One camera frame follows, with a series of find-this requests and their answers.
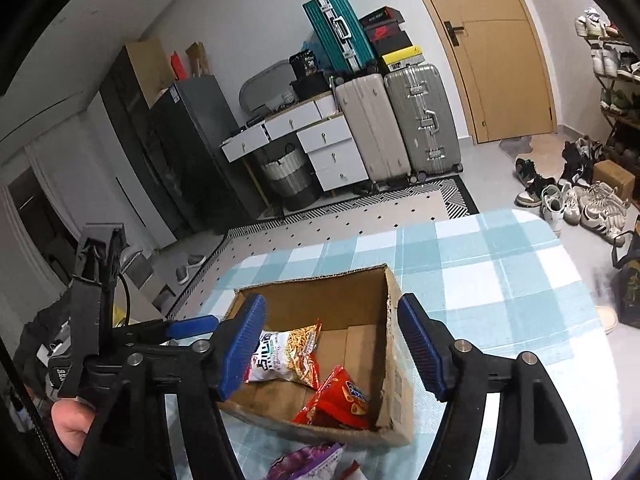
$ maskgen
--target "metal screw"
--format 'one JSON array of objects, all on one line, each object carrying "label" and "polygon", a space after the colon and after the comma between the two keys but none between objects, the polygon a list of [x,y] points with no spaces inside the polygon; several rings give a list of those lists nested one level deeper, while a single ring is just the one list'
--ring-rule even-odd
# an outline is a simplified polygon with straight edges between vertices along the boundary
[{"label": "metal screw", "polygon": [[207,350],[209,350],[210,344],[209,344],[209,341],[207,341],[206,339],[198,339],[197,341],[194,341],[192,343],[191,348],[193,349],[194,352],[197,352],[198,354],[202,354],[203,352],[206,352]]},{"label": "metal screw", "polygon": [[127,357],[127,363],[131,366],[138,366],[142,362],[142,354],[136,352]]},{"label": "metal screw", "polygon": [[453,343],[453,346],[455,346],[458,352],[462,353],[471,352],[471,349],[473,348],[471,343],[466,339],[456,339],[456,342]]},{"label": "metal screw", "polygon": [[538,362],[538,358],[532,352],[523,352],[522,360],[528,365],[534,365]]}]

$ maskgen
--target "skin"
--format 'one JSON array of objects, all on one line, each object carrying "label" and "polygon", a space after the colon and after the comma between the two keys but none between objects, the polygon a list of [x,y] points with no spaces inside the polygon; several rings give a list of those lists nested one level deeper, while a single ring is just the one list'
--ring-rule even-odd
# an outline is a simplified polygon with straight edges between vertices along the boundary
[{"label": "skin", "polygon": [[78,456],[94,421],[94,410],[74,399],[60,399],[51,408],[51,418],[60,442]]}]

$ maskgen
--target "black door handle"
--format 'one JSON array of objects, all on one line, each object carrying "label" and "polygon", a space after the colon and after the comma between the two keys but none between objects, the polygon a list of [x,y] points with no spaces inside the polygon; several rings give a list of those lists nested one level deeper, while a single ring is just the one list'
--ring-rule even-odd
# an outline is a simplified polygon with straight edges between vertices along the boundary
[{"label": "black door handle", "polygon": [[460,30],[465,30],[465,27],[454,27],[453,25],[451,25],[451,22],[444,22],[444,28],[447,29],[447,34],[451,39],[451,44],[453,46],[460,46],[460,43],[458,42],[458,38],[456,37],[456,32]]}]

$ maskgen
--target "checkered tablecloth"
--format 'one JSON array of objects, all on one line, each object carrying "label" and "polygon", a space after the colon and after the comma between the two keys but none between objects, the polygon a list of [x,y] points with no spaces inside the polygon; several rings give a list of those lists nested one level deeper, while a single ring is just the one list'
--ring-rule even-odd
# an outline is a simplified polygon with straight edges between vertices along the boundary
[{"label": "checkered tablecloth", "polygon": [[[402,291],[413,292],[429,316],[446,323],[455,338],[501,356],[535,352],[573,419],[593,479],[611,478],[621,463],[622,429],[609,345],[571,258],[548,225],[528,212],[500,210],[252,256],[220,278],[201,314],[224,316],[235,288],[382,263],[391,267]],[[358,460],[369,480],[417,478],[444,412],[424,390],[412,362],[409,366],[415,417],[411,445],[366,450],[347,446],[342,459],[344,466]],[[498,400],[498,394],[487,400],[473,478],[486,478]],[[168,412],[175,415],[171,401]],[[224,417],[248,479],[261,478],[273,460],[302,446]],[[178,477],[188,478],[180,449],[177,464]]]}]

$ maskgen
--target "white drawer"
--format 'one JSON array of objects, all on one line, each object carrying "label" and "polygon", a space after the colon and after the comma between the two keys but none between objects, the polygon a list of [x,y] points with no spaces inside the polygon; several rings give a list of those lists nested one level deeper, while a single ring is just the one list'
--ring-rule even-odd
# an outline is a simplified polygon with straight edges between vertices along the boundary
[{"label": "white drawer", "polygon": [[316,171],[324,170],[324,168],[337,168],[350,161],[356,163],[361,160],[360,152],[353,139],[341,140],[326,148],[310,152],[309,158]]},{"label": "white drawer", "polygon": [[298,139],[305,153],[309,153],[353,137],[344,115],[340,115],[298,132]]},{"label": "white drawer", "polygon": [[233,162],[268,143],[269,137],[267,137],[267,133],[264,131],[262,123],[260,123],[231,137],[226,143],[222,144],[222,151],[225,152],[228,161]]},{"label": "white drawer", "polygon": [[298,106],[284,112],[271,120],[267,120],[264,126],[271,137],[271,140],[295,132],[309,124],[317,123],[322,117],[316,107],[316,103],[311,101],[302,106]]},{"label": "white drawer", "polygon": [[335,104],[334,95],[324,96],[316,101],[316,106],[322,118],[327,118],[338,113],[338,107]]},{"label": "white drawer", "polygon": [[358,158],[343,164],[336,164],[332,168],[316,171],[316,177],[320,181],[320,186],[325,191],[335,189],[348,184],[355,184],[367,180],[367,170],[364,169],[362,161]]}]

